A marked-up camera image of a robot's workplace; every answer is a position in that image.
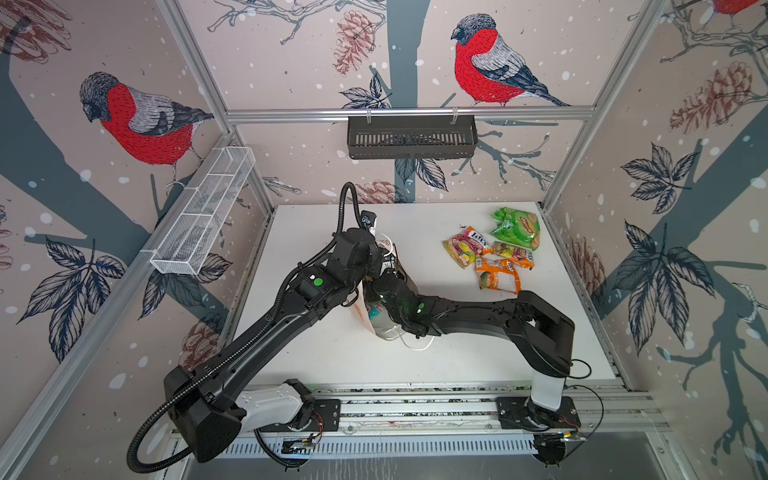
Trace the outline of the printed paper bag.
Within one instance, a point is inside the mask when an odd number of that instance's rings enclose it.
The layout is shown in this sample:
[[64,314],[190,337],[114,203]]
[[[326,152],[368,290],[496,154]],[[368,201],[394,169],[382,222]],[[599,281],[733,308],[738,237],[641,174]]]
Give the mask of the printed paper bag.
[[[393,269],[396,277],[404,281],[407,286],[417,292],[418,289],[404,267],[397,252],[396,244],[385,233],[376,236],[377,245],[384,251],[382,269]],[[362,296],[353,304],[361,325],[379,339],[386,342],[401,342],[407,349],[422,352],[429,349],[434,341],[433,337],[416,338],[406,332],[402,326],[396,323],[390,316],[391,307],[382,299],[373,288],[374,281],[370,278],[363,280],[359,287]]]

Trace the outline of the Fox's fruits candy packet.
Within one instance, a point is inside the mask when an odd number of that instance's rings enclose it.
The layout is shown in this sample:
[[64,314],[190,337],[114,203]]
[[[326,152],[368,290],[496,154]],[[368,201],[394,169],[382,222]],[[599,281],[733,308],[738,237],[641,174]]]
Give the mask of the Fox's fruits candy packet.
[[462,269],[473,265],[478,258],[493,252],[491,244],[473,227],[467,227],[445,240],[443,247]]

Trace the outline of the orange Fox's candy packet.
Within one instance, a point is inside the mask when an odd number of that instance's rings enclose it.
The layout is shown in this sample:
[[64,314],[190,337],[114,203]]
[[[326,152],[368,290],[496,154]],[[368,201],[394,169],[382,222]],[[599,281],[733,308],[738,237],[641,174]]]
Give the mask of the orange Fox's candy packet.
[[475,260],[475,274],[480,289],[505,291],[515,295],[522,290],[519,275],[510,259],[479,257]]

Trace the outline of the green snack packet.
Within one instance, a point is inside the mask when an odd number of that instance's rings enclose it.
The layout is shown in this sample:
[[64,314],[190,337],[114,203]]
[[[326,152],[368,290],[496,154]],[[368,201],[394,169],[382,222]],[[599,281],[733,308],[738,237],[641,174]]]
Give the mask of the green snack packet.
[[491,235],[497,240],[535,251],[540,245],[539,217],[532,212],[501,207],[491,214],[497,223]]

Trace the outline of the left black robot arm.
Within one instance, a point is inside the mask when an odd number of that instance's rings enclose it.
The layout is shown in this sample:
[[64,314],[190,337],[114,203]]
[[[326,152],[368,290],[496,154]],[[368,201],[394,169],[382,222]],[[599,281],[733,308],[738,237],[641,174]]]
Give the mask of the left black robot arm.
[[300,381],[255,392],[246,388],[296,336],[346,304],[365,277],[379,272],[382,256],[368,230],[350,228],[334,240],[324,260],[291,276],[274,306],[225,349],[191,370],[178,366],[166,375],[169,417],[198,462],[214,459],[249,429],[312,425],[315,398]]

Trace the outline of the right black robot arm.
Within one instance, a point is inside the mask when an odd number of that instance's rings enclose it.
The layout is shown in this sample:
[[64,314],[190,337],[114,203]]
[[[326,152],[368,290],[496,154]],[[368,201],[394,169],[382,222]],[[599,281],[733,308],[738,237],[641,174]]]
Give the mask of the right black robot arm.
[[507,339],[533,370],[531,402],[555,412],[570,376],[575,323],[538,294],[522,290],[513,299],[456,301],[419,295],[387,272],[371,289],[390,319],[416,337],[475,334]]

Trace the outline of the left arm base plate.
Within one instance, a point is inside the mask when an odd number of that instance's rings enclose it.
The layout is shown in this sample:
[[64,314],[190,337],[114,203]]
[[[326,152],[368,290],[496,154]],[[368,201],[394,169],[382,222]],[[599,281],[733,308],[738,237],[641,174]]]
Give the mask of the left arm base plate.
[[261,433],[319,433],[337,432],[341,416],[339,399],[315,400],[312,408],[303,407],[288,424],[272,424],[259,429]]

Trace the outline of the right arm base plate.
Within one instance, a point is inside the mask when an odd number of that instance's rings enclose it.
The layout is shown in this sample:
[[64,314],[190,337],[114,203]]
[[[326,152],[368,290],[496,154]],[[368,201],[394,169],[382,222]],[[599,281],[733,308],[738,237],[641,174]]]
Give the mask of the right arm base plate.
[[581,422],[571,397],[564,396],[560,407],[548,410],[537,406],[529,397],[497,397],[497,418],[504,430],[523,430],[543,433],[549,430],[565,431],[581,428]]

